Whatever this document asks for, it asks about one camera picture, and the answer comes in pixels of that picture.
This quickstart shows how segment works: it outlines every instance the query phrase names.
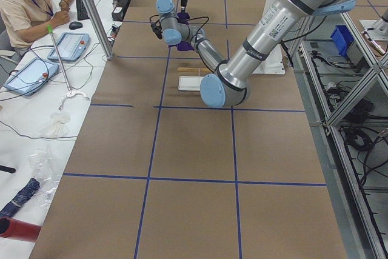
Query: hand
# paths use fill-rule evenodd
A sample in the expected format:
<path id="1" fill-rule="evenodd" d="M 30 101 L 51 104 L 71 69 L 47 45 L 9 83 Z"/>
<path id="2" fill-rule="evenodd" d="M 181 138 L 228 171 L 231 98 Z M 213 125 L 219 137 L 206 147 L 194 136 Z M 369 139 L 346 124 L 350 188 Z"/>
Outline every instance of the hand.
<path id="1" fill-rule="evenodd" d="M 67 11 L 67 12 L 70 10 L 70 7 L 69 7 L 68 3 L 66 1 L 64 1 L 64 0 L 61 0 L 59 2 L 59 7 L 61 8 L 61 10 L 64 10 L 64 11 Z"/>
<path id="2" fill-rule="evenodd" d="M 56 24 L 56 26 L 66 24 L 70 21 L 69 12 L 66 10 L 62 10 L 54 14 L 52 21 Z"/>

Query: touchscreen tablet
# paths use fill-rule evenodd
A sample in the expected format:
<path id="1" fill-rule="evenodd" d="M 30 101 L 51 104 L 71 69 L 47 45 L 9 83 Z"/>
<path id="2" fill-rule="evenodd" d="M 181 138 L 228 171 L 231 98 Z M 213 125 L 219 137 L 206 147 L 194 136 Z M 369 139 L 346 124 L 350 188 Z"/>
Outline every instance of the touchscreen tablet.
<path id="1" fill-rule="evenodd" d="M 30 96 L 37 92 L 58 70 L 58 64 L 35 58 L 3 85 L 10 92 Z"/>
<path id="2" fill-rule="evenodd" d="M 72 62 L 78 60 L 87 48 L 89 41 L 90 37 L 87 33 L 63 33 L 56 42 L 62 61 Z M 51 50 L 47 59 L 58 61 L 55 49 Z"/>

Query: computer mouse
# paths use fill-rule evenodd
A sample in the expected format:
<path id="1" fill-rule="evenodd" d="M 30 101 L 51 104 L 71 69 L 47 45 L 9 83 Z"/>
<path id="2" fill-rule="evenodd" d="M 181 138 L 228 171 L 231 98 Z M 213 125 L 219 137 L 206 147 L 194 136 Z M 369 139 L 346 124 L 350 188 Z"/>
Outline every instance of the computer mouse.
<path id="1" fill-rule="evenodd" d="M 79 21 L 73 21 L 69 24 L 69 29 L 70 30 L 76 30 L 76 29 L 80 29 L 81 27 L 83 27 L 84 25 L 79 22 Z"/>

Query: plastic bag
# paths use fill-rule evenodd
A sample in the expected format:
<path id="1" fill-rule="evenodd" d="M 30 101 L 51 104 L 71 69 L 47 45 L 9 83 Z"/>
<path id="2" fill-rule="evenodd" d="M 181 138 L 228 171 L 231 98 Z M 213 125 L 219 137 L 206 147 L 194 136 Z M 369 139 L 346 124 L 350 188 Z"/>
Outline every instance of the plastic bag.
<path id="1" fill-rule="evenodd" d="M 47 138 L 59 138 L 69 133 L 66 123 L 70 121 L 70 114 L 67 112 L 55 112 L 50 116 L 50 123 L 41 129 L 41 134 Z"/>
<path id="2" fill-rule="evenodd" d="M 39 181 L 41 188 L 35 193 L 41 206 L 49 208 L 61 175 L 55 173 L 52 155 L 49 149 L 38 149 L 35 154 L 28 156 L 32 168 L 32 177 Z"/>

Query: blue umbrella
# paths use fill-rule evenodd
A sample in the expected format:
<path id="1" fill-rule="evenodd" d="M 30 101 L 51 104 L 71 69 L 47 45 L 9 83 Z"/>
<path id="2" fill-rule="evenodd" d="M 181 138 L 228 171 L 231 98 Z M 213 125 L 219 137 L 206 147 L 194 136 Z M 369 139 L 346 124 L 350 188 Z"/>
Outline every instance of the blue umbrella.
<path id="1" fill-rule="evenodd" d="M 35 178 L 31 178 L 27 185 L 24 186 L 24 188 L 20 190 L 18 194 L 16 194 L 16 196 L 0 211 L 0 218 L 13 217 L 23 204 L 30 200 L 39 187 L 39 181 Z"/>

